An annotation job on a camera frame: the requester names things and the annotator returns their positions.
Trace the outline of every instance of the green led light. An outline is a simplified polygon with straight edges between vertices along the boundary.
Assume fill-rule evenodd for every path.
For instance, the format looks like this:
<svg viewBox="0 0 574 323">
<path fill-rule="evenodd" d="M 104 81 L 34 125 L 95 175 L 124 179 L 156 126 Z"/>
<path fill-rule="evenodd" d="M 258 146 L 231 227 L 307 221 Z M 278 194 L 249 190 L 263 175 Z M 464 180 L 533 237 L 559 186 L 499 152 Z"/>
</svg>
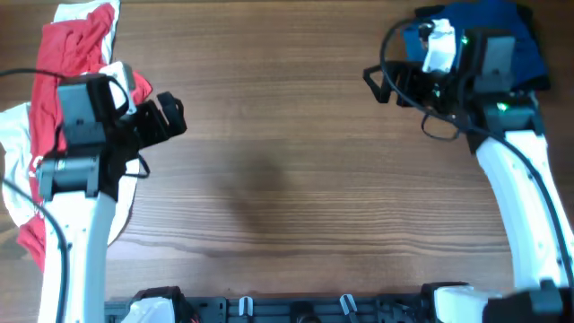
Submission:
<svg viewBox="0 0 574 323">
<path fill-rule="evenodd" d="M 502 102 L 496 103 L 496 107 L 502 112 L 504 112 L 510 108 L 510 106 L 508 104 L 502 103 Z"/>
</svg>

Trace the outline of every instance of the table surface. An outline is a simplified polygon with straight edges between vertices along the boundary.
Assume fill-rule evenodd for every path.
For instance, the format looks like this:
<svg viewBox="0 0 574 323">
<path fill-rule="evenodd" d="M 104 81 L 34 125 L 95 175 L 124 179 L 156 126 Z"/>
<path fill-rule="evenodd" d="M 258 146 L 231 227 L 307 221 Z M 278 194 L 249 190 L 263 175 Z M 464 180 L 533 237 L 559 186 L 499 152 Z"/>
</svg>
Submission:
<svg viewBox="0 0 574 323">
<path fill-rule="evenodd" d="M 0 69 L 34 66 L 56 6 L 1 3 Z M 553 82 L 539 95 L 552 171 L 574 214 L 574 4 L 526 3 Z M 361 79 L 390 25 L 429 4 L 124 2 L 114 58 L 179 97 L 188 131 L 143 151 L 152 175 L 109 247 L 107 299 L 163 285 L 228 297 L 511 287 L 498 207 L 465 140 L 430 140 L 419 113 L 377 104 Z M 0 109 L 31 84 L 0 80 Z M 0 322 L 38 313 L 41 274 L 17 235 L 3 209 Z"/>
</svg>

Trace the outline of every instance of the white cloth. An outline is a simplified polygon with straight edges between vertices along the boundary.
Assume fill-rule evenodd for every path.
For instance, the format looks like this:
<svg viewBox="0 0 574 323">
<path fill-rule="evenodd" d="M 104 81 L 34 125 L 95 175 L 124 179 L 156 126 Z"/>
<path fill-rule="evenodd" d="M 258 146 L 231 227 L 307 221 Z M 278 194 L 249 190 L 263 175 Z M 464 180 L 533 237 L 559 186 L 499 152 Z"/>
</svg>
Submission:
<svg viewBox="0 0 574 323">
<path fill-rule="evenodd" d="M 114 21 L 108 35 L 102 41 L 101 54 L 109 64 L 112 56 L 112 42 L 116 35 L 116 25 L 119 19 L 119 0 L 96 0 L 87 4 L 61 4 L 56 10 L 53 22 L 85 19 L 100 5 L 109 3 L 114 8 Z M 29 165 L 30 153 L 30 121 L 28 112 L 30 103 L 26 102 L 17 107 L 0 113 L 0 143 L 6 154 L 4 176 L 15 183 L 25 193 L 30 194 Z M 140 170 L 138 160 L 126 163 L 127 173 L 137 173 Z M 123 177 L 119 181 L 119 195 L 116 205 L 116 216 L 111 225 L 108 244 L 122 231 L 129 216 L 129 210 L 134 201 L 136 178 Z M 34 215 L 34 207 L 9 188 L 3 190 L 4 202 L 8 213 L 17 226 L 25 224 Z"/>
<path fill-rule="evenodd" d="M 122 323 L 175 322 L 175 320 L 173 301 L 163 297 L 152 297 L 133 302 Z"/>
<path fill-rule="evenodd" d="M 0 113 L 0 144 L 4 147 L 4 177 L 12 181 L 24 193 L 31 195 L 28 181 L 30 153 L 30 103 Z M 34 206 L 10 188 L 2 189 L 6 209 L 17 226 L 25 224 L 34 216 Z"/>
</svg>

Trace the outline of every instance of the red cloth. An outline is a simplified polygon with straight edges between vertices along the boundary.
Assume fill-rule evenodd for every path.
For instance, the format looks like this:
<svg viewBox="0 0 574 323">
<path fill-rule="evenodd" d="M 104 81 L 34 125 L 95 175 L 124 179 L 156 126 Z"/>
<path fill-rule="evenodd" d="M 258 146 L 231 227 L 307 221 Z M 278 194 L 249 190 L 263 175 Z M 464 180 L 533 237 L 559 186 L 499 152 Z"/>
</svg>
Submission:
<svg viewBox="0 0 574 323">
<path fill-rule="evenodd" d="M 101 42 L 109 33 L 114 21 L 114 8 L 110 4 L 99 6 L 85 20 L 49 23 L 42 29 L 42 41 L 39 46 L 36 68 L 58 72 L 66 76 L 84 72 L 95 73 L 106 65 L 101 55 Z M 32 88 L 30 109 L 30 136 L 32 164 L 54 146 L 56 126 L 62 123 L 62 109 L 57 97 L 58 79 L 52 76 L 36 74 Z M 136 90 L 132 93 L 135 104 L 141 103 L 152 91 L 145 79 L 135 74 Z M 61 135 L 59 149 L 65 149 L 65 139 Z M 32 197 L 42 203 L 38 182 L 30 177 Z M 44 271 L 45 226 L 43 217 L 38 213 L 20 229 L 18 243 L 31 254 L 40 270 Z"/>
</svg>

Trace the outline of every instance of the fabric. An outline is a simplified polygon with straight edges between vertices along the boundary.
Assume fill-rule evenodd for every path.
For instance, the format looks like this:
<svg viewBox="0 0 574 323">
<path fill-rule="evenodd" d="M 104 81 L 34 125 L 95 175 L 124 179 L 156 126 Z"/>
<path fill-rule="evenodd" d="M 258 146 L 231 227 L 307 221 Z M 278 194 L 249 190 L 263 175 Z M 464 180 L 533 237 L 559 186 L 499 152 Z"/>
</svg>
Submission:
<svg viewBox="0 0 574 323">
<path fill-rule="evenodd" d="M 95 11 L 102 4 L 109 4 L 114 9 L 114 20 L 109 26 L 109 33 L 101 40 L 101 57 L 106 64 L 109 64 L 111 63 L 112 44 L 116 35 L 117 21 L 119 20 L 119 0 L 96 0 L 87 4 L 61 4 L 56 9 L 54 22 L 86 19 L 88 14 Z"/>
<path fill-rule="evenodd" d="M 26 102 L 0 113 L 0 143 L 4 147 L 4 177 L 11 180 L 30 195 L 28 165 L 30 153 L 30 131 L 28 112 L 30 103 Z M 34 215 L 34 207 L 9 188 L 2 190 L 8 214 L 17 226 L 25 224 Z"/>
<path fill-rule="evenodd" d="M 517 5 L 514 3 L 503 0 L 455 3 L 446 5 L 442 11 L 428 18 L 449 19 L 450 24 L 455 27 L 457 43 L 460 41 L 464 29 L 482 27 L 511 31 L 517 39 L 512 57 L 515 87 L 548 74 L 536 42 L 518 15 Z M 408 59 L 423 61 L 426 52 L 422 49 L 416 26 L 406 29 L 403 37 Z"/>
<path fill-rule="evenodd" d="M 119 2 L 115 2 L 117 3 L 115 6 L 117 9 L 108 2 L 96 1 L 94 3 L 62 4 L 58 7 L 55 17 L 57 22 L 45 25 L 42 30 L 37 68 L 59 72 L 64 75 L 78 75 L 86 72 L 98 72 L 100 68 L 109 62 L 113 33 L 119 15 Z M 85 11 L 80 5 L 90 5 L 93 11 Z M 85 19 L 65 21 L 64 13 L 71 14 L 72 19 L 83 16 L 85 16 Z M 141 75 L 134 73 L 134 77 L 135 91 L 132 92 L 132 98 L 138 104 L 150 94 L 152 87 Z M 26 155 L 26 153 L 20 151 L 18 152 L 20 156 L 14 155 L 18 162 L 11 162 L 10 165 L 8 162 L 6 163 L 6 168 L 8 169 L 9 166 L 17 168 L 17 165 L 22 165 L 23 161 L 28 161 L 25 163 L 30 165 L 30 172 L 28 173 L 30 184 L 28 188 L 32 197 L 38 203 L 42 202 L 38 194 L 38 183 L 30 174 L 33 175 L 35 173 L 36 166 L 41 161 L 44 153 L 51 150 L 54 145 L 56 125 L 62 122 L 63 118 L 58 102 L 57 79 L 45 75 L 36 75 L 32 88 L 30 114 L 28 116 L 31 153 Z M 0 140 L 4 143 L 3 134 L 0 133 L 2 137 Z M 62 136 L 59 138 L 58 148 L 65 149 L 65 140 Z M 126 167 L 128 172 L 139 171 L 138 161 L 130 161 L 126 164 Z M 117 237 L 123 228 L 123 223 L 126 222 L 133 202 L 135 183 L 136 179 L 134 178 L 123 177 L 120 180 L 117 213 L 112 223 L 109 242 L 113 240 L 112 235 L 114 238 Z M 21 215 L 14 215 L 11 212 L 11 216 L 15 223 L 22 223 L 22 220 L 19 220 L 22 218 Z M 32 254 L 32 257 L 43 271 L 46 245 L 44 220 L 39 214 L 34 216 L 25 215 L 25 219 L 28 218 L 30 220 L 21 226 L 18 242 Z"/>
</svg>

